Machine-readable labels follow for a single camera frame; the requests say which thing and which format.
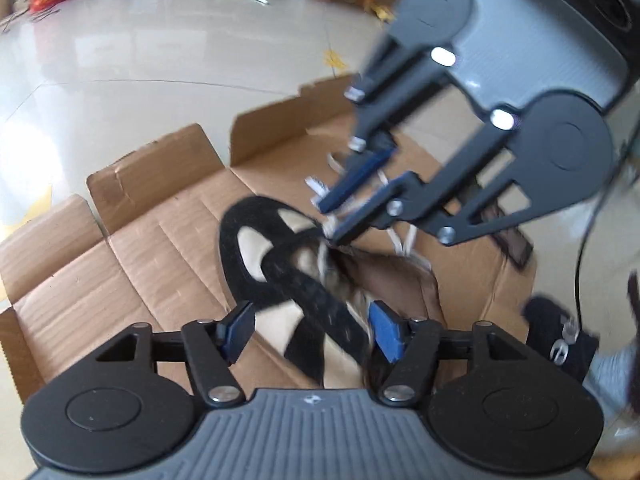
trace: tiled floor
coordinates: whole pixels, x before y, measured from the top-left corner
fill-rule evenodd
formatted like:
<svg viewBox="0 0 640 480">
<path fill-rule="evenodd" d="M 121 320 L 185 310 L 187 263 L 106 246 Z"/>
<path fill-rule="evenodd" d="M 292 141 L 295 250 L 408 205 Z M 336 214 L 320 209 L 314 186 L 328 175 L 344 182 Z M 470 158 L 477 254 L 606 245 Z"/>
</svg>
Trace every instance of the tiled floor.
<svg viewBox="0 0 640 480">
<path fill-rule="evenodd" d="M 0 36 L 0 238 L 69 193 L 89 198 L 89 174 L 185 124 L 200 123 L 225 158 L 238 112 L 332 67 L 356 70 L 382 31 L 354 8 L 270 1 L 72 0 L 39 23 L 12 24 Z M 476 124 L 453 91 L 404 129 L 446 160 Z M 590 208 L 524 227 L 539 261 L 536 290 L 567 305 Z M 640 263 L 639 216 L 634 190 L 615 194 L 586 255 L 585 322 L 605 348 L 634 332 L 625 294 Z"/>
</svg>

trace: brown fabric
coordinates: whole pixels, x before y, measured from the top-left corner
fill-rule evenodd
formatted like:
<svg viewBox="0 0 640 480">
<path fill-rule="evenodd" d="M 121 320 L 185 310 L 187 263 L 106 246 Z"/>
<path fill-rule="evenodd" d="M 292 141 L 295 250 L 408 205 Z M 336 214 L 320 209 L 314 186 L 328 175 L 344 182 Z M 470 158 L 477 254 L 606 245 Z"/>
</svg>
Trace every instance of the brown fabric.
<svg viewBox="0 0 640 480">
<path fill-rule="evenodd" d="M 433 272 L 411 258 L 345 248 L 343 264 L 354 282 L 407 319 L 447 326 Z"/>
</svg>

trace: black cable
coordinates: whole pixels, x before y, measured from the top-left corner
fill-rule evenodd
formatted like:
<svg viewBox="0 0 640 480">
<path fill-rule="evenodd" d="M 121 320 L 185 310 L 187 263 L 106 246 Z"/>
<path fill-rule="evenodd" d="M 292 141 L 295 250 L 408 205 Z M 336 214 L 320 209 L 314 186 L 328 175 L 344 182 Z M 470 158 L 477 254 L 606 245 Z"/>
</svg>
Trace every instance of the black cable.
<svg viewBox="0 0 640 480">
<path fill-rule="evenodd" d="M 631 151 L 633 150 L 633 147 L 636 143 L 636 140 L 638 140 L 639 136 L 640 136 L 640 116 L 638 116 L 638 119 L 636 120 L 636 126 L 634 127 L 634 131 L 631 134 L 631 137 L 629 137 L 627 144 L 623 147 L 622 152 L 620 153 L 620 158 L 618 159 L 615 167 L 613 168 L 613 170 L 611 170 L 611 173 L 609 173 L 609 176 L 607 177 L 607 181 L 604 185 L 602 195 L 598 200 L 596 207 L 593 209 L 593 212 L 591 213 L 591 217 L 589 218 L 589 222 L 587 224 L 587 228 L 585 229 L 584 234 L 582 235 L 582 241 L 580 242 L 580 250 L 578 252 L 578 259 L 575 264 L 575 276 L 574 276 L 575 310 L 577 314 L 578 326 L 580 327 L 580 332 L 582 332 L 582 307 L 580 306 L 580 269 L 582 268 L 582 257 L 584 256 L 584 249 L 587 245 L 587 241 L 589 240 L 589 237 L 591 236 L 591 232 L 593 231 L 593 228 L 595 226 L 596 218 L 598 217 L 598 214 L 600 213 L 604 205 L 607 203 L 607 200 L 609 199 L 609 195 L 613 190 L 613 185 L 618 180 L 620 173 L 622 173 L 622 170 L 625 167 L 625 163 L 629 158 L 629 156 L 631 155 Z"/>
</svg>

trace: cardboard flap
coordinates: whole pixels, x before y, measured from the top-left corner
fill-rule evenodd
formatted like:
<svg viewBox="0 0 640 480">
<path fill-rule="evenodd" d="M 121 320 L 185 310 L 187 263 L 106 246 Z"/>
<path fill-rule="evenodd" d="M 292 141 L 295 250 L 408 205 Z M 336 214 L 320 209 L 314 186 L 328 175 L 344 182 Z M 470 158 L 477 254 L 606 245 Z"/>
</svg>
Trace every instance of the cardboard flap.
<svg viewBox="0 0 640 480">
<path fill-rule="evenodd" d="M 351 75 L 300 87 L 300 95 L 251 110 L 236 117 L 231 128 L 231 166 L 265 153 L 308 128 L 353 111 L 344 97 Z"/>
<path fill-rule="evenodd" d="M 103 240 L 88 203 L 72 195 L 0 244 L 0 276 L 12 303 Z"/>
<path fill-rule="evenodd" d="M 44 386 L 44 381 L 12 308 L 0 314 L 0 344 L 14 377 L 15 388 L 24 403 Z"/>
<path fill-rule="evenodd" d="M 346 74 L 300 87 L 300 96 L 305 99 L 307 128 L 353 113 L 353 105 L 344 96 L 344 91 L 351 85 L 352 80 L 353 74 Z"/>
<path fill-rule="evenodd" d="M 231 127 L 231 165 L 306 134 L 302 97 L 292 97 L 236 116 Z"/>
<path fill-rule="evenodd" d="M 113 234 L 223 168 L 200 125 L 192 124 L 97 171 L 86 184 L 105 229 Z"/>
</svg>

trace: cardboard box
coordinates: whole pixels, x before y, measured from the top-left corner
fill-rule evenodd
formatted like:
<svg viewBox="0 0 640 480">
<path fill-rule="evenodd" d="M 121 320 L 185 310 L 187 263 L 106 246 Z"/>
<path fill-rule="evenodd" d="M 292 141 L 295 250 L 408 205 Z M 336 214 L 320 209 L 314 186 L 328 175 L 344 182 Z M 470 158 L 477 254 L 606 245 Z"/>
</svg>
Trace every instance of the cardboard box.
<svg viewBox="0 0 640 480">
<path fill-rule="evenodd" d="M 84 199 L 72 196 L 0 244 L 0 274 L 13 307 L 0 315 L 0 342 L 25 400 L 44 382 L 137 321 L 172 331 L 231 307 L 218 256 L 218 223 L 251 193 L 319 217 L 304 179 L 332 184 L 329 152 L 344 150 L 353 125 L 343 97 L 348 77 L 303 86 L 296 97 L 236 117 L 226 168 L 197 125 L 161 137 L 92 174 L 87 186 L 107 237 Z M 398 135 L 389 177 L 409 169 L 429 179 L 434 158 Z M 357 244 L 393 251 L 385 232 Z M 450 328 L 489 319 L 520 339 L 520 304 L 535 263 L 518 272 L 490 238 L 453 248 L 420 233 Z M 183 365 L 163 375 L 188 388 Z M 233 373 L 248 395 L 258 387 L 305 388 L 310 381 L 254 335 Z"/>
</svg>

